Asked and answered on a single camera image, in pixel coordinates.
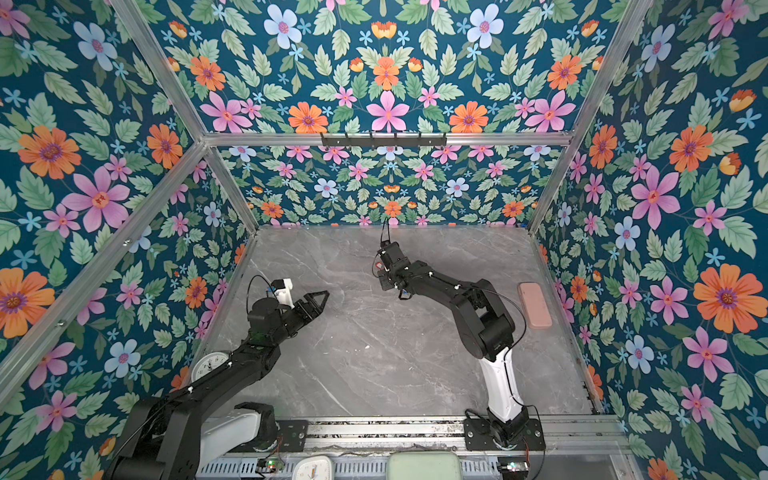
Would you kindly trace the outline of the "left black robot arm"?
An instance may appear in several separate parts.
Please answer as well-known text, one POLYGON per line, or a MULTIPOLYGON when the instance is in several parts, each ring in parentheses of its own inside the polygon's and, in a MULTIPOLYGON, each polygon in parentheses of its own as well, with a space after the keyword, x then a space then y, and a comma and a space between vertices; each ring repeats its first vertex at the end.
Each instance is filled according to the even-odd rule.
POLYGON ((318 318, 326 291, 283 305, 274 297, 253 303, 249 330, 221 365, 163 397, 137 402, 116 443, 106 479, 193 479, 198 470, 241 444, 269 449, 278 435, 270 405, 244 402, 213 414, 249 385, 262 380, 280 357, 280 345, 318 318))

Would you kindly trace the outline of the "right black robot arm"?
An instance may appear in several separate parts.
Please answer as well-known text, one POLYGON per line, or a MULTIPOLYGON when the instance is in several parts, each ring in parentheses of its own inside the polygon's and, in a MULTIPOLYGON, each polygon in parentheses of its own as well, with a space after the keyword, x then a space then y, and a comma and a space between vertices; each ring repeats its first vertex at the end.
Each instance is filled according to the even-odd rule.
POLYGON ((481 365, 488 392, 489 433, 507 448, 520 438, 530 419, 521 398, 512 365, 515 324, 493 285, 481 279, 454 279, 423 261, 411 261, 400 245, 380 242, 376 276, 383 290, 396 289, 405 301, 423 296, 448 308, 462 345, 481 365))

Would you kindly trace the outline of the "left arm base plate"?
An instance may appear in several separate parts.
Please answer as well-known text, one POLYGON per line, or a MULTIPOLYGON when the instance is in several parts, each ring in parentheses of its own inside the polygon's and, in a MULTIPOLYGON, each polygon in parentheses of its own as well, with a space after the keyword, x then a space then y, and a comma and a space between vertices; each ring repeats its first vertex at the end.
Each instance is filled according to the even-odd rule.
POLYGON ((304 450, 308 437, 306 420, 268 421, 256 436, 238 445, 232 453, 298 453, 304 450))

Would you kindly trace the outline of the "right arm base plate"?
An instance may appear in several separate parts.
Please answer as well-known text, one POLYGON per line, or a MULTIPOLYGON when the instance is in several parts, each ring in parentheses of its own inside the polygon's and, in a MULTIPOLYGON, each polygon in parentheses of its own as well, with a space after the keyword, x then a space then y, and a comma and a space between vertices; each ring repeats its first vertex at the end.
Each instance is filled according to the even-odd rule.
POLYGON ((465 447, 469 451, 544 451, 546 441, 541 422, 489 422, 476 417, 463 420, 465 447))

